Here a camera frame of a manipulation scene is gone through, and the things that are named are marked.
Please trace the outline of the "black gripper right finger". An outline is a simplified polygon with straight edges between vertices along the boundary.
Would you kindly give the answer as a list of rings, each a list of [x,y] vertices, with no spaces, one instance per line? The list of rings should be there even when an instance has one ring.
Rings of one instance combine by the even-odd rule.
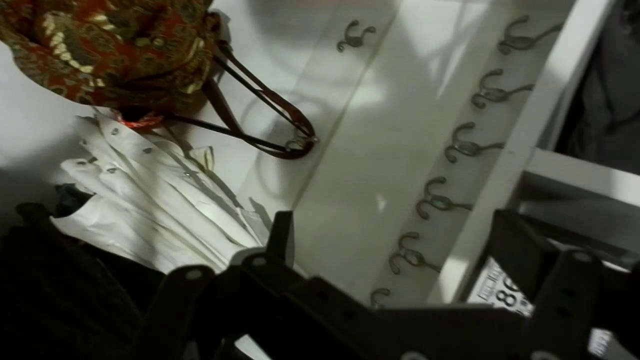
[[[509,284],[535,308],[540,291],[549,276],[560,251],[547,242],[523,216],[496,210],[489,230],[489,256],[509,278]]]

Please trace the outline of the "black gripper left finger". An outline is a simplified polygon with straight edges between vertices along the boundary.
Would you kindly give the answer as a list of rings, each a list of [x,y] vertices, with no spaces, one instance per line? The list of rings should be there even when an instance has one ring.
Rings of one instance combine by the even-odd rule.
[[[293,214],[290,210],[274,216],[266,255],[286,266],[293,264]]]

